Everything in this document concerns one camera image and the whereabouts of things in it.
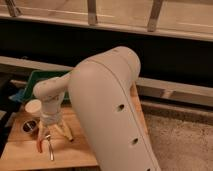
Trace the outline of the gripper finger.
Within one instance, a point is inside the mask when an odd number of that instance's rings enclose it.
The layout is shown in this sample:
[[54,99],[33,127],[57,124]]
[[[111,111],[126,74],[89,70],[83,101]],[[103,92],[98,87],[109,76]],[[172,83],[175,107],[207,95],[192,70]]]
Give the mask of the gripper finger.
[[56,130],[57,130],[61,135],[67,136],[67,133],[66,133],[66,131],[64,130],[64,127],[63,127],[63,125],[62,125],[61,123],[57,123],[57,124],[55,125],[55,128],[56,128]]
[[44,140],[46,132],[47,132],[47,127],[44,126],[42,123],[40,123],[39,124],[38,138],[37,138],[38,143],[41,143]]

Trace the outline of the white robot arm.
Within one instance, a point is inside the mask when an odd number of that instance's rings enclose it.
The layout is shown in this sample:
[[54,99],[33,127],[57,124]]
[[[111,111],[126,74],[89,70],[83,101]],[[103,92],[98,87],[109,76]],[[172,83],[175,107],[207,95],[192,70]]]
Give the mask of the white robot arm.
[[57,95],[69,93],[102,171],[161,171],[131,100],[140,69],[137,54],[119,46],[84,59],[61,77],[38,82],[33,94],[51,114]]

